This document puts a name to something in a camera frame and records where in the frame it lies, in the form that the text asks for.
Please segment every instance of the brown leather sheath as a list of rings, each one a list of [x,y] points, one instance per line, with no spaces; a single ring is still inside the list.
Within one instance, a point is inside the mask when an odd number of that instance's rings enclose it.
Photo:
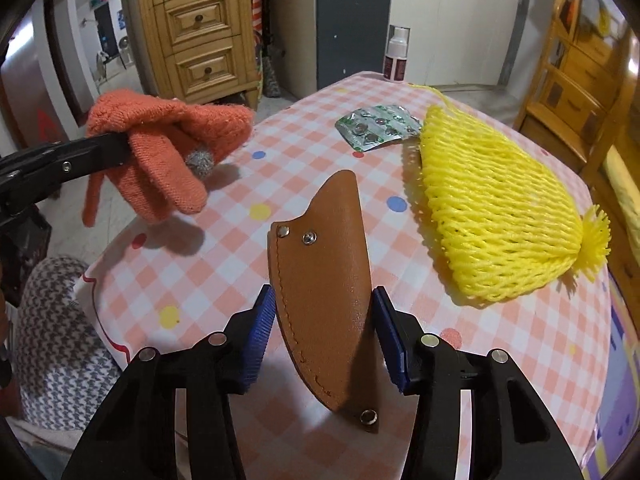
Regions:
[[[273,223],[268,255],[278,322],[300,377],[327,408],[376,432],[377,342],[355,174],[335,173],[301,217]]]

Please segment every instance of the yellow foam net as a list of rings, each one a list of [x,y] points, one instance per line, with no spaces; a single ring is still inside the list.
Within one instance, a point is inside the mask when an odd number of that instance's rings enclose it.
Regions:
[[[567,270],[591,281],[609,254],[609,219],[580,218],[555,174],[504,134],[456,108],[427,111],[422,177],[432,218],[462,293],[500,301]]]

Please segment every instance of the houndstooth cushion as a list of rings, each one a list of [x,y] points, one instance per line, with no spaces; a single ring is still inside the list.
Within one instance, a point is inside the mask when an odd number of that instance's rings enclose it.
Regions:
[[[46,258],[31,273],[17,327],[17,375],[24,418],[47,430],[83,430],[120,375],[73,286],[86,265]]]

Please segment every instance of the table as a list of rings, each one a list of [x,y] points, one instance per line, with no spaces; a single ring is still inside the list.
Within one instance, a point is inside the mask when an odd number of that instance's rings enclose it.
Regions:
[[[268,282],[266,234],[272,221],[301,215],[340,169],[358,178],[374,286],[396,308],[457,348],[506,349],[556,418],[580,459],[604,389],[610,334],[609,281],[577,279],[574,292],[553,282],[481,309],[451,283],[434,244],[420,188],[417,145],[406,142],[354,153],[334,128],[359,107],[400,104],[418,118],[439,99],[425,88],[360,73],[325,88],[255,127],[249,143],[220,165],[206,209],[161,226],[131,223],[76,286],[78,301],[120,366],[143,346],[188,348],[251,307]],[[582,180],[530,140],[486,115],[553,170],[583,213],[591,205]],[[380,432],[333,416],[308,391],[277,323],[260,377],[231,404],[247,478],[399,478],[417,397],[403,397],[380,374]],[[463,395],[460,478],[468,474],[470,396]]]

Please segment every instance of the gray door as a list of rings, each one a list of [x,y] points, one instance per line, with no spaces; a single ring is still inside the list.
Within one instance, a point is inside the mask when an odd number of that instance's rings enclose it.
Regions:
[[[391,0],[317,0],[318,89],[382,71]]]

